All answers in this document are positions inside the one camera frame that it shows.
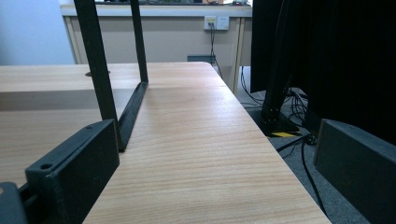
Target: wooden desk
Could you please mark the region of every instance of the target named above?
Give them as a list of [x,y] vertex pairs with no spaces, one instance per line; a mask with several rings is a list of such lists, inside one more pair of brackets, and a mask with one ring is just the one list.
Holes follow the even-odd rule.
[[[121,113],[136,64],[110,64]],[[100,120],[88,65],[0,67],[0,182]],[[86,223],[329,223],[207,63],[149,63],[120,167]]]

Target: wall socket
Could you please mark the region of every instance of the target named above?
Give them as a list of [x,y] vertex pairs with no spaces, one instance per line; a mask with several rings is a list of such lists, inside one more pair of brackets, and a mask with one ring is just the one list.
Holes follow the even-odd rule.
[[205,16],[204,30],[228,30],[229,27],[229,16]]
[[228,30],[229,27],[230,27],[230,17],[218,16],[216,29],[217,30]]
[[205,16],[204,30],[216,30],[217,21],[217,16]]

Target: black metal frame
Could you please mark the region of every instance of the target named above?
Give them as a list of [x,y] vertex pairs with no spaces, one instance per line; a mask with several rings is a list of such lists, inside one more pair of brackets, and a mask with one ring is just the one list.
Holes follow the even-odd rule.
[[120,119],[118,119],[108,75],[105,48],[96,11],[96,4],[94,0],[74,1],[101,116],[102,119],[115,120],[118,148],[119,152],[123,152],[128,144],[132,129],[134,128],[134,122],[137,118],[137,113],[149,85],[139,2],[138,0],[131,1],[131,11],[134,22],[134,38],[140,70],[140,83],[134,90],[127,106],[125,106]]
[[114,119],[91,124],[25,170],[17,189],[0,183],[1,223],[82,223],[120,165]]

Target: white wall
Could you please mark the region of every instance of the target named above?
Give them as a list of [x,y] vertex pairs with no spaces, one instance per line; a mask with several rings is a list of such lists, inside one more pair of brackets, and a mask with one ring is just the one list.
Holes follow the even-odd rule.
[[68,1],[0,4],[0,65],[75,63],[60,9]]

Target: metal rod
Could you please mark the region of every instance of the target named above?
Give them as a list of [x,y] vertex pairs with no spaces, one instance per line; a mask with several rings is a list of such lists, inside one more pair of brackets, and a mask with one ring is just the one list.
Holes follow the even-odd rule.
[[74,2],[100,113],[102,119],[114,119],[117,143],[120,148],[122,147],[120,126],[118,124],[110,77],[108,76],[105,48],[96,12],[96,4],[93,0],[75,0]]
[[142,20],[140,17],[139,1],[131,0],[132,20],[134,21],[134,42],[136,44],[137,62],[139,63],[140,79],[149,82],[146,63],[145,42],[143,40]]

